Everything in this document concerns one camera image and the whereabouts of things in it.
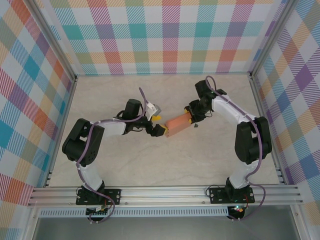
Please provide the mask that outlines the salmon paper box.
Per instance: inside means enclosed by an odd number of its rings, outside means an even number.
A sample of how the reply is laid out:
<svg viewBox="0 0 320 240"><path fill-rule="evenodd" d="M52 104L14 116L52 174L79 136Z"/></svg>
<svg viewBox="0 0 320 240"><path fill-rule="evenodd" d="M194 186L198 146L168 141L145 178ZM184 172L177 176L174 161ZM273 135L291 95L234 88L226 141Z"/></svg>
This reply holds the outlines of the salmon paper box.
<svg viewBox="0 0 320 240"><path fill-rule="evenodd" d="M167 128L165 136L167 138L172 137L173 135L191 126L191 115L189 112L186 112L182 115L166 121L165 126Z"/></svg>

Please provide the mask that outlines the long aluminium mounting rail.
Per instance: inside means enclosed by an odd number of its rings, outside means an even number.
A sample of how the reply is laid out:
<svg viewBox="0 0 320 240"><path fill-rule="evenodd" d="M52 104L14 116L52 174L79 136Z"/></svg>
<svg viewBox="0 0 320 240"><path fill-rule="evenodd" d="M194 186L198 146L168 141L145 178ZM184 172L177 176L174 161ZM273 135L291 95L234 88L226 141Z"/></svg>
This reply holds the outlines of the long aluminium mounting rail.
<svg viewBox="0 0 320 240"><path fill-rule="evenodd" d="M195 207L210 206L205 193L206 186L108 186L107 189L120 189L118 207ZM255 202L249 206L302 205L303 197L296 185L267 184L263 190L253 187ZM76 207L76 187L35 188L28 202L30 208Z"/></svg>

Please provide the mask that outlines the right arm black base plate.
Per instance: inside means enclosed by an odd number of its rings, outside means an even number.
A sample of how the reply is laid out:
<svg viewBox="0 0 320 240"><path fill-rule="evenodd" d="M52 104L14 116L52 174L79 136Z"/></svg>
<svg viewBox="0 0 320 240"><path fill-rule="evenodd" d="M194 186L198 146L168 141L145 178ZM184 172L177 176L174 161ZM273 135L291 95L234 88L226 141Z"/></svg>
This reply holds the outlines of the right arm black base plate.
<svg viewBox="0 0 320 240"><path fill-rule="evenodd" d="M255 203L253 189L249 186L235 189L228 194L224 187L212 187L209 189L211 204L252 204Z"/></svg>

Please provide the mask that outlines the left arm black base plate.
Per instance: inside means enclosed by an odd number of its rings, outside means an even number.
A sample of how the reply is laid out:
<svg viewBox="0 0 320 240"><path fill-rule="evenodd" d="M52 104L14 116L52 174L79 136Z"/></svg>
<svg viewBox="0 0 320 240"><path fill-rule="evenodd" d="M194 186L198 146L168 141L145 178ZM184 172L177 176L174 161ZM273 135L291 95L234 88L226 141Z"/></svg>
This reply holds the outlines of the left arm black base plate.
<svg viewBox="0 0 320 240"><path fill-rule="evenodd" d="M102 194L112 199L115 205L120 204L121 189L103 189ZM86 188L80 187L76 190L76 205L110 205L111 200L100 194L92 192Z"/></svg>

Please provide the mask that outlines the aluminium frame post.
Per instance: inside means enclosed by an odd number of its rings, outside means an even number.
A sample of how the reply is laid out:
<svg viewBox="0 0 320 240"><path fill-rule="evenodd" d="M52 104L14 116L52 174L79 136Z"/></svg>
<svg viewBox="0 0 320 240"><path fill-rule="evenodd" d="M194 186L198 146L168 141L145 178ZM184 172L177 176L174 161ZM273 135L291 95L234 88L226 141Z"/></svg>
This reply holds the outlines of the aluminium frame post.
<svg viewBox="0 0 320 240"><path fill-rule="evenodd" d="M48 44L52 47L53 52L56 54L57 59L60 61L62 67L66 71L67 75L72 79L73 82L77 81L77 75L72 69L65 53L63 52L57 38L55 37L50 25L47 23L43 16L40 8L38 7L36 0L23 0L28 10L34 17L38 24L42 34L46 38Z"/></svg>
<svg viewBox="0 0 320 240"><path fill-rule="evenodd" d="M272 47L278 40L282 30L284 29L289 17L291 16L293 10L298 4L299 0L287 0L283 6L282 11L279 13L277 21L274 23L273 28L270 31L270 34L265 42L265 45L260 51L259 56L257 57L254 65L251 70L248 72L249 79L253 81L257 76L259 70L262 68L264 62L266 61L268 54L270 53Z"/></svg>

